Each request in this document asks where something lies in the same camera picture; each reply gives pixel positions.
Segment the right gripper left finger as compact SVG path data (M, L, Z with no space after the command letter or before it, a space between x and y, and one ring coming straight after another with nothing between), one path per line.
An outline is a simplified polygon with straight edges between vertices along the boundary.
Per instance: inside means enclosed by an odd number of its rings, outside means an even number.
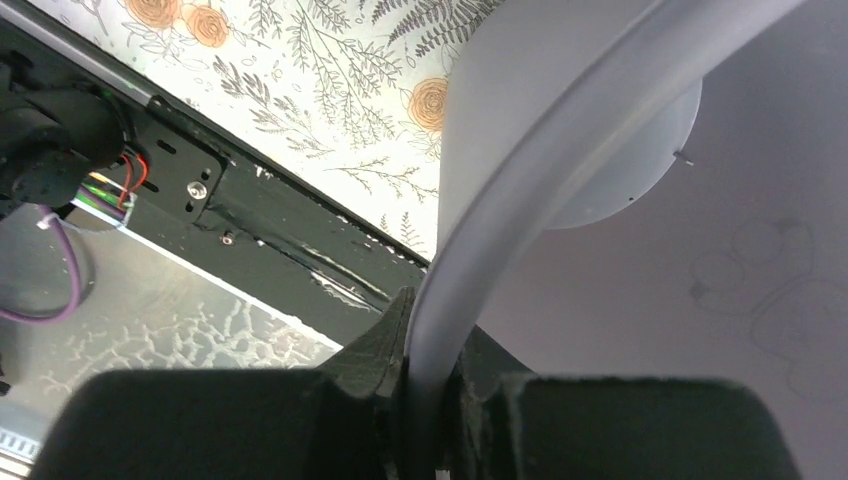
M111 370L57 417L33 479L402 479L414 291L315 368Z

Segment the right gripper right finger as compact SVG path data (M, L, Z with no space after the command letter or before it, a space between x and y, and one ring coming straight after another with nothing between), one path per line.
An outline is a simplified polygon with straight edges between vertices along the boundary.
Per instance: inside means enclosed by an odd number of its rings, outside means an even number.
M532 372L481 330L444 401L456 479L796 479L766 405L716 379Z

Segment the grey plastic waste bin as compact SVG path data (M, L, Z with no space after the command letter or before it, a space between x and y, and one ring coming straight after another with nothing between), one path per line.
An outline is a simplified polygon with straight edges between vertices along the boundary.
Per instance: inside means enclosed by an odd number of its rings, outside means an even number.
M474 330L555 376L751 390L800 475L847 475L847 5L506 1L449 78L437 251L400 449Z

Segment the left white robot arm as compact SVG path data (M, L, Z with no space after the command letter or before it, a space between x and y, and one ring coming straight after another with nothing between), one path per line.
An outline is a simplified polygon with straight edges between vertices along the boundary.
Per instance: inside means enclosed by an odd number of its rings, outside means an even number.
M25 204L62 207L93 170L115 163L129 139L122 108L85 81L34 79L34 65L1 55L1 218Z

